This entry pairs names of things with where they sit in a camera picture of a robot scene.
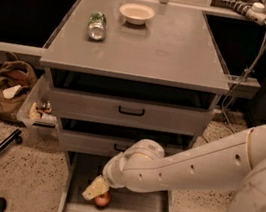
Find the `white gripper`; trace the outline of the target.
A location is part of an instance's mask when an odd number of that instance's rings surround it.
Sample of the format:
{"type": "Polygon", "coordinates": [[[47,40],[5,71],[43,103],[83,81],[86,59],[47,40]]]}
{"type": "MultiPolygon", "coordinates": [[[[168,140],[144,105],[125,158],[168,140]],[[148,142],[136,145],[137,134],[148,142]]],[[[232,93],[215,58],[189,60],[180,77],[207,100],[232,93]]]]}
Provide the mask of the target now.
{"type": "Polygon", "coordinates": [[[83,191],[82,197],[87,201],[93,200],[95,197],[105,194],[111,188],[124,188],[125,179],[123,177],[123,169],[127,163],[124,153],[118,153],[105,164],[102,175],[98,175],[91,184],[83,191]]]}

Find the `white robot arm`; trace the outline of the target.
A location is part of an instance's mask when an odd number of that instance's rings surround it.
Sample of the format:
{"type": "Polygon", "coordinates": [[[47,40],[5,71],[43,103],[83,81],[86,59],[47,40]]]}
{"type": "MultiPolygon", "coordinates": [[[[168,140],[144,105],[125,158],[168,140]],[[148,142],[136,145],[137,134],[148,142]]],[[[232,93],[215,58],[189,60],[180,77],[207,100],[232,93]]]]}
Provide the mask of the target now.
{"type": "Polygon", "coordinates": [[[105,164],[83,197],[94,199],[110,188],[232,190],[226,212],[266,212],[266,124],[169,157],[157,142],[137,141],[105,164]]]}

